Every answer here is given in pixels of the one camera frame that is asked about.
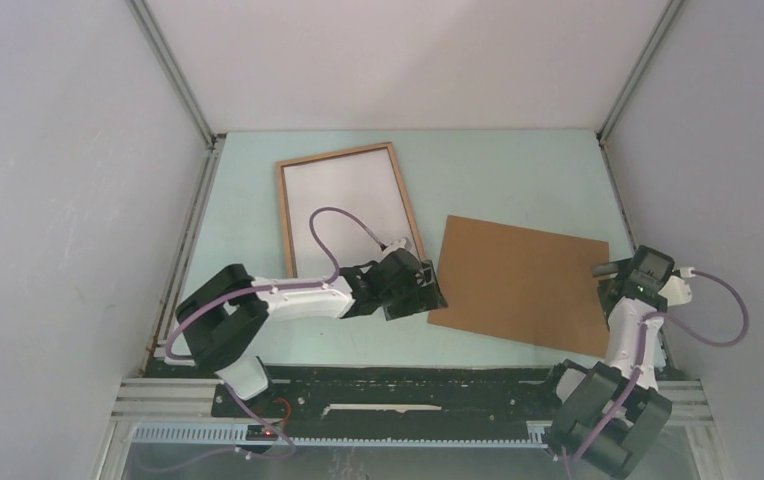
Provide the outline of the brown frame backing board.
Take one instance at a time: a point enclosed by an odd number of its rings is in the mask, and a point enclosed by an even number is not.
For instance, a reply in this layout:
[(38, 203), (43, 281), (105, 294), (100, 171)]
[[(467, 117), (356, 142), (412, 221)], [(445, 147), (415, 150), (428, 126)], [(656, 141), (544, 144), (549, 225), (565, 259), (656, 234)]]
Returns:
[(605, 241), (449, 216), (437, 269), (448, 306), (428, 321), (602, 357), (609, 333), (591, 269), (608, 258)]

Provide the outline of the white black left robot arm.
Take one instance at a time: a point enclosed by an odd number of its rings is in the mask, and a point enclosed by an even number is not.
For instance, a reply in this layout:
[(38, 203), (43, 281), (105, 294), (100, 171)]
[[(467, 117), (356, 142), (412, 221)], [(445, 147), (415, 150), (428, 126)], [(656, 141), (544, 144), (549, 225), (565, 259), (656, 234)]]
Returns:
[(387, 320), (444, 309), (448, 305), (434, 265), (403, 247), (379, 260), (337, 267), (330, 278), (271, 280), (231, 264), (176, 309), (177, 327), (165, 357), (191, 361), (214, 374), (250, 416), (274, 403), (271, 377), (249, 347), (263, 327), (309, 318), (348, 319), (382, 312)]

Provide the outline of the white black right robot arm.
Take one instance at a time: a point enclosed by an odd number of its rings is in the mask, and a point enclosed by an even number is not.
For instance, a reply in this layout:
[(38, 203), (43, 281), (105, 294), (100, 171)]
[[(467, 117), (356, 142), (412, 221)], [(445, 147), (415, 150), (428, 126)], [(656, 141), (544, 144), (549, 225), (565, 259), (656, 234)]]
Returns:
[(551, 417), (548, 448), (566, 468), (583, 461), (613, 479), (627, 478), (672, 413), (655, 376), (655, 349), (668, 301), (672, 257), (647, 246), (628, 259), (593, 268), (609, 341), (604, 360), (586, 369), (562, 364), (539, 392)]

